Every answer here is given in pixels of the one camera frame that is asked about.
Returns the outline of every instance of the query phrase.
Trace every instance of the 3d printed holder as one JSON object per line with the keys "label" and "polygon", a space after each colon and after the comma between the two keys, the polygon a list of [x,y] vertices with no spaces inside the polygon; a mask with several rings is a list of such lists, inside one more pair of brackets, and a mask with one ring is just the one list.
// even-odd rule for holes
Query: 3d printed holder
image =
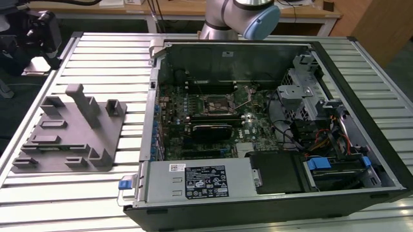
{"label": "3d printed holder", "polygon": [[15,173],[106,172],[111,170],[127,106],[118,100],[98,103],[82,84],[68,84],[66,94],[44,99],[44,114],[14,161]]}

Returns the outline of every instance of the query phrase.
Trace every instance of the aluminum table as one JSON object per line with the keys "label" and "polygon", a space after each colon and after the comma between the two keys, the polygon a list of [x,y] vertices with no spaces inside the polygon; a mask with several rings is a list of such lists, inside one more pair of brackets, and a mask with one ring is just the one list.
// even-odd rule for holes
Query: aluminum table
{"label": "aluminum table", "polygon": [[[151,67],[153,38],[197,39],[193,34],[76,33],[63,52],[63,65],[46,81],[14,139],[0,158],[0,232],[111,231],[142,229],[118,206],[118,181],[138,172]],[[345,37],[272,36],[269,40],[321,42],[375,121],[413,171],[413,104],[358,42]],[[129,111],[119,139],[115,166],[106,173],[15,174],[12,161],[39,120],[44,96],[64,102],[70,83],[84,85],[99,102],[119,99]],[[333,95],[334,88],[326,83]],[[125,192],[133,197],[134,192]],[[412,231],[413,198],[375,205],[348,217],[242,225],[197,231]]]}

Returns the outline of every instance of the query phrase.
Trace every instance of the blue latch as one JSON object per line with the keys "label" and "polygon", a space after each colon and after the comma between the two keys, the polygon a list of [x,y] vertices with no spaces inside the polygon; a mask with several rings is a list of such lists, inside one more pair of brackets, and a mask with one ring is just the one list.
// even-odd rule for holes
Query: blue latch
{"label": "blue latch", "polygon": [[330,161],[326,157],[312,158],[308,161],[309,169],[328,169],[332,168]]}
{"label": "blue latch", "polygon": [[121,180],[121,181],[119,181],[118,189],[119,189],[119,190],[131,189],[131,180]]}
{"label": "blue latch", "polygon": [[161,107],[159,105],[155,105],[155,113],[159,113],[159,111],[161,111]]}
{"label": "blue latch", "polygon": [[372,161],[371,161],[369,157],[364,156],[362,162],[364,162],[364,165],[366,165],[366,168],[369,168],[372,166]]}

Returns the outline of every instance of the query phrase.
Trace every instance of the floor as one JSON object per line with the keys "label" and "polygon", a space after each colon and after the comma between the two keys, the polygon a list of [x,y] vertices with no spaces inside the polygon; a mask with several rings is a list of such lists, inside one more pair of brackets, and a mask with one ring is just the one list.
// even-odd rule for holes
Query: floor
{"label": "floor", "polygon": [[[202,22],[187,21],[169,21],[169,33],[197,33],[202,28]],[[97,20],[62,20],[60,30],[63,37],[63,44],[67,43],[74,31],[90,32],[147,32],[146,22],[131,20],[110,20],[102,24]],[[401,90],[413,100],[413,42],[408,42],[404,49],[395,57],[392,63],[388,65],[385,71],[393,78]],[[0,79],[15,92],[12,99],[0,99],[0,154],[3,153],[8,141],[12,138],[19,124],[24,118],[27,110],[40,90],[40,85],[44,83],[46,77],[11,77],[0,69]]]}

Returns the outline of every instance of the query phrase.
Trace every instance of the power supply label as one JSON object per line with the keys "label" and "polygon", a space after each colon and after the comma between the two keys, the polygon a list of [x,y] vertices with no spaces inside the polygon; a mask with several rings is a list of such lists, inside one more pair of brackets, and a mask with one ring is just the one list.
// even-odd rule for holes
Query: power supply label
{"label": "power supply label", "polygon": [[225,166],[186,168],[187,199],[229,196]]}

